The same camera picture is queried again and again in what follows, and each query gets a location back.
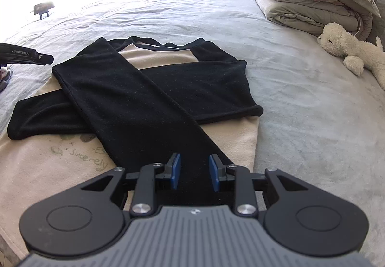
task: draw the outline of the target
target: metal screw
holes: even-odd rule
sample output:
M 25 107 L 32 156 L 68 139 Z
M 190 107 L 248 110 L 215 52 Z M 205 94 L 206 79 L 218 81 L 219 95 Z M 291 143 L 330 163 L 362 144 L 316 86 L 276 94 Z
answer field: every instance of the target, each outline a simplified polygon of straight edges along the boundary
M 242 204 L 237 207 L 237 212 L 243 215 L 251 215 L 255 213 L 256 210 L 257 209 L 255 208 L 255 206 L 250 204 Z
M 151 210 L 151 206 L 144 203 L 135 204 L 132 211 L 136 214 L 146 214 Z

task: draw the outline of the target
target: white plush toy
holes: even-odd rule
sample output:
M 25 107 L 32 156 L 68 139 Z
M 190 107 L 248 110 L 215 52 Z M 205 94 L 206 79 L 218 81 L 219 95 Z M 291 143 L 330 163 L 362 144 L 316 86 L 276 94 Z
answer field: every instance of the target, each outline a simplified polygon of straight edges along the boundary
M 358 77 L 361 76 L 364 67 L 370 70 L 381 88 L 385 90 L 385 53 L 379 37 L 376 38 L 377 46 L 375 46 L 366 41 L 358 41 L 337 23 L 328 23 L 317 41 L 326 52 L 335 56 L 345 56 L 343 64 Z

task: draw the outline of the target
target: bed sheet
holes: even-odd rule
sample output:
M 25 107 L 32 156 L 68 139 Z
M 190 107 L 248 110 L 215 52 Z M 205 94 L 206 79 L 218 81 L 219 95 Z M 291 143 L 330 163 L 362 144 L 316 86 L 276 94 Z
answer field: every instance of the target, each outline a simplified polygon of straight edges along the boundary
M 360 206 L 370 222 L 362 253 L 385 264 L 385 92 L 370 72 L 357 78 L 314 36 L 266 20 L 255 0 L 78 0 L 6 42 L 52 54 L 57 64 L 99 37 L 132 35 L 180 45 L 204 38 L 246 60 L 265 110 L 255 172 L 276 166 Z M 4 133 L 16 101 L 51 74 L 51 66 L 11 68 L 0 94 Z

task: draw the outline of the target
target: logo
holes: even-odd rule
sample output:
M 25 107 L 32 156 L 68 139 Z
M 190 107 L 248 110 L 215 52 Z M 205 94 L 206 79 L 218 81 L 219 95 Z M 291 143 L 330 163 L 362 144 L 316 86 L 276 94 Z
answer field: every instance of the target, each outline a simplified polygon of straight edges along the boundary
M 29 52 L 22 51 L 22 50 L 13 50 L 12 53 L 22 54 L 22 55 L 29 55 Z
M 199 209 L 193 209 L 190 211 L 190 213 L 192 213 L 193 215 L 198 215 L 199 213 L 201 213 L 202 211 L 199 210 Z

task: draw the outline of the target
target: circular mount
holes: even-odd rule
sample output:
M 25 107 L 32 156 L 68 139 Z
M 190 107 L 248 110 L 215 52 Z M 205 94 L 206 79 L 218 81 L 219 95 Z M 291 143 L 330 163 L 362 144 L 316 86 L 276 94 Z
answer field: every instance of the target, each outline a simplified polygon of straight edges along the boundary
M 266 212 L 264 226 L 284 247 L 332 257 L 359 250 L 369 224 L 354 204 L 322 190 L 286 192 Z
M 124 218 L 119 207 L 101 195 L 65 191 L 32 205 L 19 223 L 28 250 L 57 258 L 76 257 L 111 243 L 121 232 Z

